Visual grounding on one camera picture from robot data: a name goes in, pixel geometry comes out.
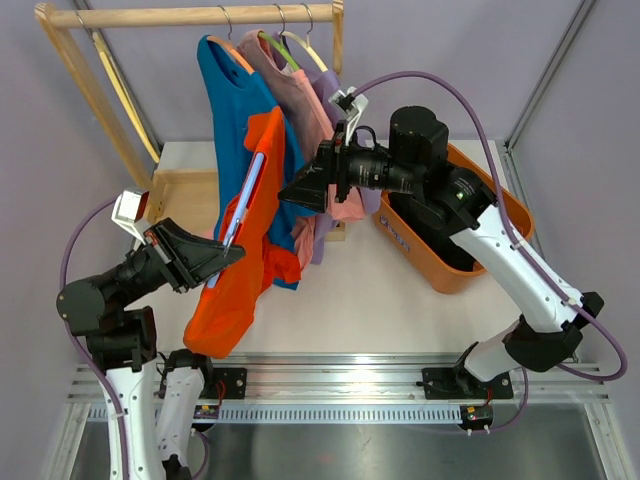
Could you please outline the light blue hanger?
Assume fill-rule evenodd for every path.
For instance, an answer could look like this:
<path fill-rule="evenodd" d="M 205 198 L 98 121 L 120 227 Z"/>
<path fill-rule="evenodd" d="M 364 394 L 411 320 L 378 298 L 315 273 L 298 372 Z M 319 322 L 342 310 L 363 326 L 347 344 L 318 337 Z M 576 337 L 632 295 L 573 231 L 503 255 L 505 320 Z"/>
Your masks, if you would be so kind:
<path fill-rule="evenodd" d="M 224 238 L 222 240 L 222 247 L 223 247 L 222 259 L 223 260 L 231 260 L 232 247 L 240 246 L 235 242 L 240 236 L 242 228 L 246 224 L 246 219 L 247 219 L 247 216 L 249 215 L 251 202 L 254 200 L 254 197 L 256 196 L 256 192 L 259 189 L 258 184 L 259 184 L 266 160 L 267 160 L 266 154 L 263 152 L 259 151 L 253 155 L 253 158 L 251 160 L 249 170 L 243 182 L 241 191 L 237 196 L 236 206 L 234 207 L 230 223 L 224 233 Z M 257 267 L 254 268 L 254 270 L 256 270 L 256 272 L 260 271 L 260 276 L 257 278 L 260 278 L 260 281 L 262 284 L 264 282 L 263 278 L 265 276 L 265 273 L 264 273 L 265 261 L 263 258 L 264 248 L 262 248 L 262 243 L 258 245 L 260 245 L 261 249 L 256 250 L 254 248 L 253 250 L 260 252 L 260 257 L 257 257 L 257 258 L 260 258 L 261 264 L 256 263 L 257 260 L 254 260 L 253 258 L 251 258 L 251 260 L 254 260 L 253 262 L 251 262 L 251 266 L 254 267 L 256 265 L 260 265 L 260 270 L 257 270 Z M 202 293 L 204 292 L 209 293 L 210 291 L 214 290 L 214 288 L 216 287 L 219 281 L 220 276 L 223 274 L 223 270 L 220 270 L 219 272 L 215 273 L 211 278 L 209 278 L 206 281 L 203 287 Z"/>

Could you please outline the orange t shirt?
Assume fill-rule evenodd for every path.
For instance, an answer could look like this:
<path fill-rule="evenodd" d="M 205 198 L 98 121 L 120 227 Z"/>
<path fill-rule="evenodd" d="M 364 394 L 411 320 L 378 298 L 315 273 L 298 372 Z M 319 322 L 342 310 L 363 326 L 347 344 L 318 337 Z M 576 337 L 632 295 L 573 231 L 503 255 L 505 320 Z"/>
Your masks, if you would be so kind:
<path fill-rule="evenodd" d="M 245 257 L 223 271 L 214 290 L 201 293 L 199 302 L 183 336 L 184 344 L 195 353 L 222 359 L 239 343 L 254 321 L 260 295 L 276 279 L 301 279 L 298 257 L 269 240 L 268 231 L 279 208 L 278 192 L 284 180 L 284 116 L 279 107 L 249 117 L 244 146 L 266 154 L 259 189 L 251 202 L 246 224 L 236 244 Z M 260 244 L 264 248 L 265 276 L 261 284 Z"/>

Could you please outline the blue t shirt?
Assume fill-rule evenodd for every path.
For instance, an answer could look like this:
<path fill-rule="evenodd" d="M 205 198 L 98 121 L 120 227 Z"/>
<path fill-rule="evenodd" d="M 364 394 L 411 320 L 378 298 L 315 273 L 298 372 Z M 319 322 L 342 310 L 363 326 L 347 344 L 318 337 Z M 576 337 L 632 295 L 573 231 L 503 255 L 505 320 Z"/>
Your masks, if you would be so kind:
<path fill-rule="evenodd" d="M 229 50 L 210 36 L 197 46 L 197 61 L 209 98 L 219 176 L 220 208 L 224 210 L 243 186 L 253 157 L 244 146 L 249 117 L 270 112 L 278 106 L 259 73 L 249 73 Z M 306 161 L 293 127 L 285 118 L 284 184 Z M 271 243 L 295 253 L 293 229 L 298 218 L 315 213 L 293 203 L 279 202 L 268 231 Z"/>

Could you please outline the black t shirt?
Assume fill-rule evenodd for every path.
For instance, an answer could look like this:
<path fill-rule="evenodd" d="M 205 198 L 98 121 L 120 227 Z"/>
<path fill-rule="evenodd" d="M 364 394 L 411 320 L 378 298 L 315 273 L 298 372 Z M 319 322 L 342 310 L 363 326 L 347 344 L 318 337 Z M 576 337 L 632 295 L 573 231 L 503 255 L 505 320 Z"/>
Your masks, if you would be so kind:
<path fill-rule="evenodd" d="M 465 272 L 475 269 L 476 261 L 471 255 L 440 231 L 429 227 L 409 209 L 411 198 L 408 195 L 390 193 L 388 199 L 392 210 L 449 267 Z"/>

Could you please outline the orange tan hanger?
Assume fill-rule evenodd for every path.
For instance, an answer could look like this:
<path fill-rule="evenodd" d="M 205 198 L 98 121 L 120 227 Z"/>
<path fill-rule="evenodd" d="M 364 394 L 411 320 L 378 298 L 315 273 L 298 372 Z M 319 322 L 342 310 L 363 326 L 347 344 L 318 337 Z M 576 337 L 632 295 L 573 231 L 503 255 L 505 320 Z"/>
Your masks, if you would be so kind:
<path fill-rule="evenodd" d="M 253 74 L 254 69 L 252 66 L 246 61 L 246 59 L 234 48 L 231 43 L 231 34 L 233 33 L 233 25 L 231 22 L 231 17 L 227 12 L 226 8 L 222 5 L 218 5 L 218 8 L 222 11 L 224 18 L 226 20 L 228 26 L 227 39 L 223 40 L 222 38 L 216 37 L 214 35 L 209 35 L 206 37 L 206 40 L 209 43 L 216 44 L 220 46 L 227 55 L 234 60 L 234 62 L 240 66 L 244 71 L 248 74 Z"/>

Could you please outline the yellow hanger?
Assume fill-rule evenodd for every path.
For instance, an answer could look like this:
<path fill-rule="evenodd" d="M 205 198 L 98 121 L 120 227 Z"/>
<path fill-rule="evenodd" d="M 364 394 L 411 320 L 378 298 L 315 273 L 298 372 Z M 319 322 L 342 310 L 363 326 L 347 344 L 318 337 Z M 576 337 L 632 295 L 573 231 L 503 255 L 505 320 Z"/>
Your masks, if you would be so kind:
<path fill-rule="evenodd" d="M 101 33 L 88 28 L 78 11 L 75 11 L 75 16 L 84 31 L 91 37 L 102 67 L 139 140 L 152 161 L 155 164 L 158 164 L 160 161 L 160 149 L 152 143 L 149 133 L 143 125 L 140 114 L 135 106 L 133 96 L 127 86 L 126 80 L 117 65 L 110 48 L 107 46 L 104 37 Z"/>

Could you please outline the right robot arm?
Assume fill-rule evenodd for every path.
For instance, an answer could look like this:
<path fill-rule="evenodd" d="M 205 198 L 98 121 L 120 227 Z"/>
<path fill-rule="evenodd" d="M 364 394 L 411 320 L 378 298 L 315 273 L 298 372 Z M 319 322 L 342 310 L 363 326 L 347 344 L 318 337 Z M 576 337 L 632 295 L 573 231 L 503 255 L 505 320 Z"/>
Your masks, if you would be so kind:
<path fill-rule="evenodd" d="M 511 221 L 501 214 L 501 192 L 471 169 L 448 159 L 448 127 L 422 106 L 397 109 L 389 144 L 359 145 L 341 122 L 315 157 L 278 194 L 316 213 L 365 187 L 403 196 L 422 224 L 470 254 L 520 308 L 518 320 L 494 337 L 474 342 L 457 362 L 423 381 L 427 396 L 483 398 L 491 383 L 523 367 L 543 373 L 569 359 L 603 299 L 556 279 Z"/>

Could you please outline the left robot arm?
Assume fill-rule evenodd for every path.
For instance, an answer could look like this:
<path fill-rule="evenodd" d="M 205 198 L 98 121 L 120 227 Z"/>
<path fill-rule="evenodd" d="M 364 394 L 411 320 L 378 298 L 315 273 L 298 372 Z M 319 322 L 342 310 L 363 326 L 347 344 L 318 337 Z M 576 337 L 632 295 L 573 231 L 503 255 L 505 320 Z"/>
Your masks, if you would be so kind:
<path fill-rule="evenodd" d="M 164 285 L 186 293 L 245 256 L 230 242 L 194 236 L 172 219 L 104 273 L 64 285 L 56 308 L 96 374 L 108 408 L 113 479 L 191 479 L 187 449 L 196 403 L 220 388 L 211 360 L 187 348 L 169 354 L 155 407 L 157 330 L 151 307 L 132 303 Z"/>

